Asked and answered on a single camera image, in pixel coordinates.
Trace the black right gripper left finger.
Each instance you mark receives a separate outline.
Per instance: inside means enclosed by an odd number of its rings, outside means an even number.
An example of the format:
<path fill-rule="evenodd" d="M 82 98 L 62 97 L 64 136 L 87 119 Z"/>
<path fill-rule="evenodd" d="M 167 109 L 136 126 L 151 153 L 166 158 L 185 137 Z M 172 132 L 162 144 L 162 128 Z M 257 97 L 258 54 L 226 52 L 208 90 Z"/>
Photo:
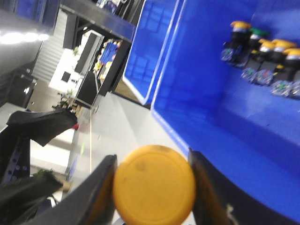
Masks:
<path fill-rule="evenodd" d="M 115 212 L 113 178 L 116 168 L 117 156 L 105 156 L 93 173 L 57 206 L 26 224 L 110 225 Z"/>

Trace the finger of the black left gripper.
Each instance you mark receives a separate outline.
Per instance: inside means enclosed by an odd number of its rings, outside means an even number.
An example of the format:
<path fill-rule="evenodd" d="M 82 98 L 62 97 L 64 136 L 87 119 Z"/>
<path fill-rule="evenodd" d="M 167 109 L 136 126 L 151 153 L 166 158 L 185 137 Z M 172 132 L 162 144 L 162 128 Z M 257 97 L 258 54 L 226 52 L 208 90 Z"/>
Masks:
<path fill-rule="evenodd" d="M 48 112 L 16 111 L 7 121 L 7 126 L 43 147 L 75 124 L 76 115 L 65 108 Z"/>
<path fill-rule="evenodd" d="M 19 207 L 23 204 L 33 203 L 48 197 L 63 183 L 58 181 L 51 173 L 21 178 L 0 186 L 0 207 Z"/>

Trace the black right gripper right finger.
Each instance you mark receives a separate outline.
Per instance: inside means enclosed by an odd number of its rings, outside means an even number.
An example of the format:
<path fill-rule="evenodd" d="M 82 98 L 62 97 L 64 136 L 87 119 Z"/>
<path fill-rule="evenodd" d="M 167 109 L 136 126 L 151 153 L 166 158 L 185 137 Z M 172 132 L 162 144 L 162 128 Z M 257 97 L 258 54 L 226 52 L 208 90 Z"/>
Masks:
<path fill-rule="evenodd" d="M 199 151 L 189 150 L 188 162 L 196 181 L 193 216 L 197 225 L 291 225 L 241 190 Z"/>

